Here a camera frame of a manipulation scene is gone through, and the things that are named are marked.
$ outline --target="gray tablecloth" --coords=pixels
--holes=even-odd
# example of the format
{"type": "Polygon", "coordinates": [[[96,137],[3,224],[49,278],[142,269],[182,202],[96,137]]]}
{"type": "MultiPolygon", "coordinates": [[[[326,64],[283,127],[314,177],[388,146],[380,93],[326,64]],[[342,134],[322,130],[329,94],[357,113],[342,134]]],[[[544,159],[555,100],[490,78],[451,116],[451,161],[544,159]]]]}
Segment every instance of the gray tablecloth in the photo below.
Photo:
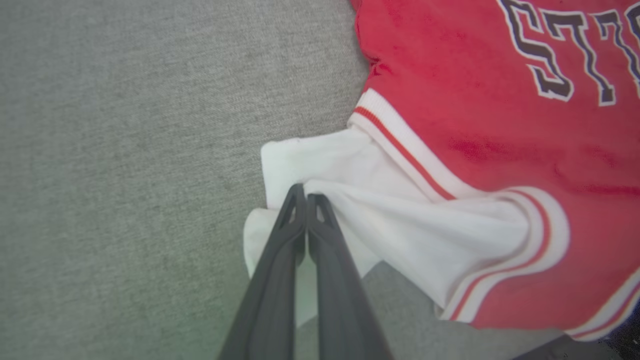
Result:
{"type": "MultiPolygon", "coordinates": [[[[260,146],[345,126],[367,75],[353,18],[348,0],[0,2],[0,357],[212,359],[248,284],[260,146]]],[[[558,335],[439,322],[386,265],[365,288],[398,359],[558,335]]]]}

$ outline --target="red stripe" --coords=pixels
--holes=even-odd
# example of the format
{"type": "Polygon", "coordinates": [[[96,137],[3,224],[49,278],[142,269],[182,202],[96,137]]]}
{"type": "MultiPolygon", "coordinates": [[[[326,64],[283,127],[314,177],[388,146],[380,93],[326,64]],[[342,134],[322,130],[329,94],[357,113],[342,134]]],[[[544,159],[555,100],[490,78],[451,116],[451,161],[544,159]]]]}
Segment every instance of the red stripe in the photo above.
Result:
{"type": "Polygon", "coordinates": [[[592,334],[592,333],[594,333],[596,331],[600,331],[600,330],[602,330],[604,328],[610,327],[611,325],[616,323],[618,320],[620,320],[620,318],[622,317],[622,313],[624,313],[625,309],[628,308],[629,302],[631,302],[631,300],[634,298],[634,296],[636,295],[638,290],[640,290],[640,282],[636,284],[636,287],[633,289],[633,291],[631,291],[631,294],[625,300],[625,303],[618,309],[618,311],[616,311],[615,314],[613,314],[613,316],[609,319],[608,322],[604,323],[601,326],[598,326],[595,329],[583,331],[583,332],[581,332],[579,334],[573,335],[572,338],[574,338],[574,339],[581,338],[581,337],[583,337],[585,335],[589,335],[589,334],[592,334]]]}
{"type": "Polygon", "coordinates": [[[380,130],[380,132],[385,136],[385,138],[387,138],[387,140],[389,140],[389,142],[396,147],[396,149],[404,156],[404,158],[409,161],[409,163],[411,165],[413,165],[413,167],[418,170],[418,172],[420,173],[420,175],[422,175],[422,177],[427,181],[427,183],[429,183],[429,185],[431,185],[431,187],[438,193],[440,194],[440,196],[442,196],[443,198],[447,199],[447,200],[454,200],[455,197],[453,195],[451,195],[449,192],[447,192],[447,190],[444,190],[434,179],[433,177],[431,177],[431,174],[429,174],[429,172],[427,172],[427,170],[413,157],[413,155],[411,155],[410,152],[407,151],[407,149],[404,148],[404,146],[402,146],[402,144],[389,132],[389,130],[387,130],[387,128],[382,124],[382,122],[380,122],[380,120],[373,115],[373,113],[371,113],[371,111],[358,106],[355,110],[353,110],[353,112],[355,113],[359,113],[360,115],[364,116],[365,118],[369,119],[369,121],[371,121],[372,124],[374,124],[378,130],[380,130]]]}
{"type": "Polygon", "coordinates": [[[533,258],[531,258],[529,261],[527,261],[526,263],[518,265],[518,266],[514,266],[512,268],[508,268],[508,269],[505,269],[505,270],[497,270],[497,271],[494,271],[494,272],[490,272],[488,274],[484,274],[484,275],[478,277],[473,282],[471,282],[469,287],[465,290],[464,296],[462,296],[462,299],[458,303],[458,306],[456,307],[456,310],[451,315],[451,320],[457,320],[458,319],[458,315],[460,315],[460,312],[462,311],[463,306],[467,302],[467,300],[468,300],[469,296],[471,295],[473,289],[485,277],[491,276],[493,274],[497,274],[499,272],[513,271],[513,270],[518,270],[518,269],[530,266],[531,264],[539,261],[540,258],[542,258],[542,256],[547,251],[547,248],[549,247],[549,243],[550,243],[550,228],[549,228],[550,222],[549,222],[549,218],[548,218],[547,212],[545,211],[545,208],[534,197],[532,197],[531,195],[529,195],[527,193],[524,193],[524,192],[521,192],[521,191],[518,191],[518,190],[508,190],[508,191],[517,193],[517,194],[522,195],[522,196],[526,197],[527,199],[529,199],[529,201],[531,201],[534,204],[534,206],[536,207],[536,209],[538,210],[538,212],[542,216],[542,226],[543,226],[542,245],[538,249],[538,252],[536,253],[536,255],[533,258]]]}

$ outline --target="white fabric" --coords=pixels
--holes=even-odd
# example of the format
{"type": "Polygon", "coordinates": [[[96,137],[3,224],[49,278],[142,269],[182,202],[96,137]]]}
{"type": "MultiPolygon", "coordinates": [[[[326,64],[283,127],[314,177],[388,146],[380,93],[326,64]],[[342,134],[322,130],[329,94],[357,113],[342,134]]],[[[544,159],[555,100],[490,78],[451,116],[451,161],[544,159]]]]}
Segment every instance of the white fabric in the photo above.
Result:
{"type": "MultiPolygon", "coordinates": [[[[352,127],[262,148],[268,209],[244,227],[244,256],[255,271],[289,187],[331,201],[361,276],[384,260],[444,308],[470,272],[514,254],[529,223],[514,202],[489,197],[432,203],[369,135],[352,127]]],[[[308,256],[296,274],[298,325],[317,313],[316,274],[308,256]]]]}

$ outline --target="black letter with white outline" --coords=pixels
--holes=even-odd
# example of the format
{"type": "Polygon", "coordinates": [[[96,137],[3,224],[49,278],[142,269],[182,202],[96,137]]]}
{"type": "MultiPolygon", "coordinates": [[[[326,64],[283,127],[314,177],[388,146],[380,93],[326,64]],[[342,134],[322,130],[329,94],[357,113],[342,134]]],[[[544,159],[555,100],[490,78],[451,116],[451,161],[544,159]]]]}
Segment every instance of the black letter with white outline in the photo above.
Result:
{"type": "Polygon", "coordinates": [[[498,3],[504,12],[507,25],[511,30],[511,40],[518,53],[528,59],[544,61],[547,64],[548,71],[554,75],[554,78],[548,78],[541,67],[527,64],[533,72],[538,95],[549,99],[569,101],[573,95],[573,84],[560,72],[553,49],[543,42],[529,40],[524,37],[523,25],[518,16],[519,13],[527,16],[529,28],[538,33],[544,33],[536,10],[526,1],[498,0],[498,3]]]}
{"type": "Polygon", "coordinates": [[[620,22],[620,16],[617,10],[609,10],[603,13],[591,14],[600,26],[600,39],[607,40],[609,38],[608,26],[615,28],[613,33],[613,42],[616,46],[625,53],[625,56],[629,60],[629,74],[634,78],[638,97],[640,97],[640,64],[637,55],[622,39],[622,23],[620,22]]]}
{"type": "Polygon", "coordinates": [[[545,24],[552,38],[565,41],[566,39],[560,29],[566,28],[571,31],[573,42],[575,42],[584,53],[584,71],[598,85],[598,90],[600,91],[598,104],[600,106],[615,104],[615,89],[613,85],[596,70],[597,55],[584,36],[584,31],[589,28],[584,14],[582,12],[553,12],[543,9],[540,9],[540,12],[545,19],[545,24]]]}

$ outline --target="clothing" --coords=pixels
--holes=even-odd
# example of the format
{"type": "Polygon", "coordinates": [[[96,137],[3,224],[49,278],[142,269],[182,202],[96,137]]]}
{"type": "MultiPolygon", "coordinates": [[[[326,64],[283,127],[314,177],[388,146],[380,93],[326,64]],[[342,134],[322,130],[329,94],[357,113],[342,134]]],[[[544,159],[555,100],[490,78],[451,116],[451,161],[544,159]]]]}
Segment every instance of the clothing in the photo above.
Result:
{"type": "Polygon", "coordinates": [[[640,299],[640,2],[353,5],[362,98],[343,133],[265,145],[268,208],[297,181],[325,193],[350,248],[444,320],[584,341],[621,324],[640,299]]]}

